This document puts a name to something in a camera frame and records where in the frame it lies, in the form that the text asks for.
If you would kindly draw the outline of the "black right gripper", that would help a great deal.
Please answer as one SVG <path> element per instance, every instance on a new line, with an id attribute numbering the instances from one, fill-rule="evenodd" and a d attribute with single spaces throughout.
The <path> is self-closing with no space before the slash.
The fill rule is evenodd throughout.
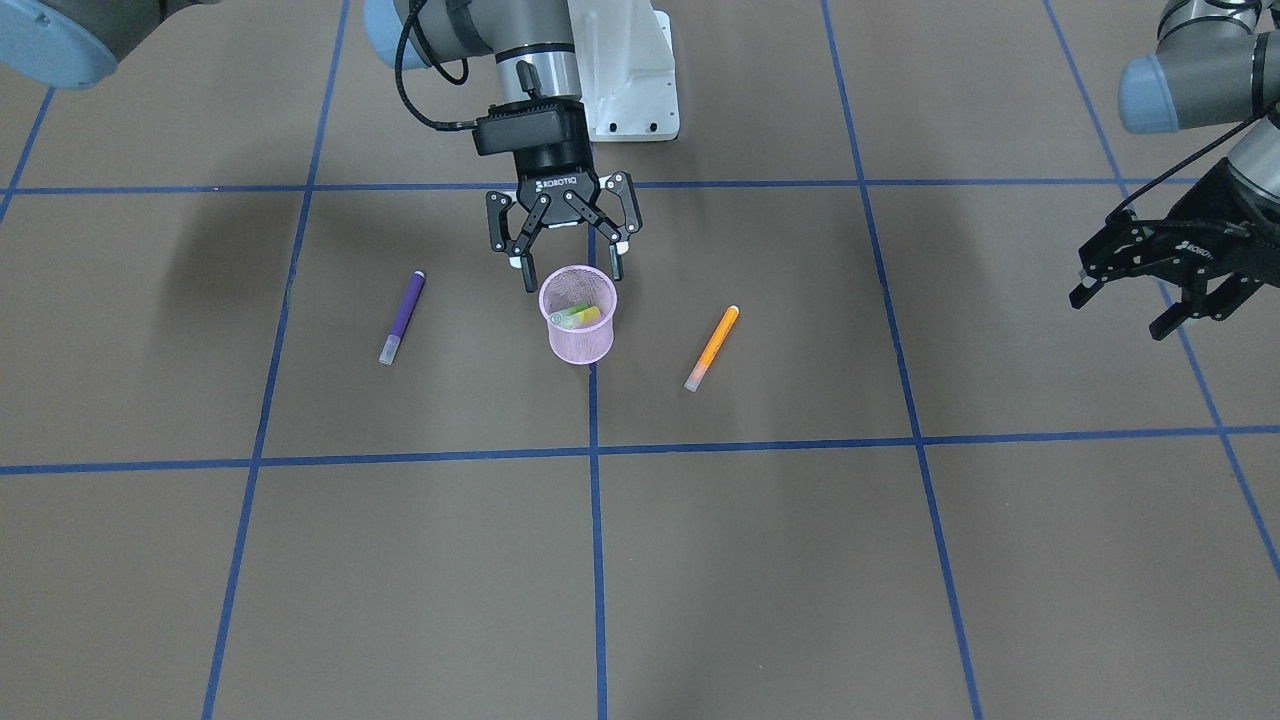
<path id="1" fill-rule="evenodd" d="M 643 228 L 643 215 L 630 173 L 614 172 L 603 179 L 596 173 L 582 102 L 535 97 L 493 106 L 477 119 L 474 143 L 483 156 L 508 152 L 513 158 L 516 199 L 486 192 L 486 223 L 492 251 L 504 254 L 520 270 L 527 293 L 539 288 L 532 245 L 544 228 L 581 223 L 596 227 L 609 240 L 612 279 L 623 279 L 623 258 Z M 602 191 L 620 200 L 621 222 L 613 222 L 598 206 Z M 515 209 L 525 209 L 527 215 L 512 236 L 508 215 Z"/>

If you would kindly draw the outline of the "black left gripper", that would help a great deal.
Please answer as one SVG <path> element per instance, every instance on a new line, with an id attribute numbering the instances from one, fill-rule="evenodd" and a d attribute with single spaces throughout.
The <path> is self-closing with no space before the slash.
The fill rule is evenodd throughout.
<path id="1" fill-rule="evenodd" d="M 1277 286 L 1277 192 L 1221 160 L 1166 217 L 1142 219 L 1128 205 L 1116 208 L 1085 242 L 1085 265 L 1068 301 L 1083 309 L 1105 284 L 1143 275 L 1181 288 L 1180 300 L 1151 322 L 1152 340 L 1189 320 L 1228 319 L 1261 286 Z"/>

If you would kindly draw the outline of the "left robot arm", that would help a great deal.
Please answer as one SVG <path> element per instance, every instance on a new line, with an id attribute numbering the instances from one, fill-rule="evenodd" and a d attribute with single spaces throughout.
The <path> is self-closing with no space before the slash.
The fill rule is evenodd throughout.
<path id="1" fill-rule="evenodd" d="M 1082 309 L 1108 282 L 1155 277 L 1180 299 L 1149 324 L 1164 340 L 1184 322 L 1228 319 L 1279 283 L 1279 40 L 1258 29 L 1275 1 L 1170 1 L 1155 53 L 1130 61 L 1117 90 L 1125 129 L 1172 133 L 1228 126 L 1230 151 L 1169 210 L 1142 219 L 1129 201 L 1079 247 Z"/>

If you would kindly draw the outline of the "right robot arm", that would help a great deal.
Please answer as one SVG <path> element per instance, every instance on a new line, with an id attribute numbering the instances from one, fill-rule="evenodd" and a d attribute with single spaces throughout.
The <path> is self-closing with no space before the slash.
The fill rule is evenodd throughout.
<path id="1" fill-rule="evenodd" d="M 148 128 L 166 158 L 183 129 L 210 129 L 216 100 L 246 101 L 252 124 L 319 100 L 323 73 L 353 29 L 372 53 L 388 110 L 506 158 L 507 190 L 486 192 L 483 241 L 520 274 L 553 229 L 590 225 L 613 281 L 641 229 L 626 170 L 596 164 L 599 142 L 666 138 L 675 55 L 649 1 L 5 1 L 3 68 L 56 91 L 88 91 L 120 70 L 140 110 L 179 97 Z"/>

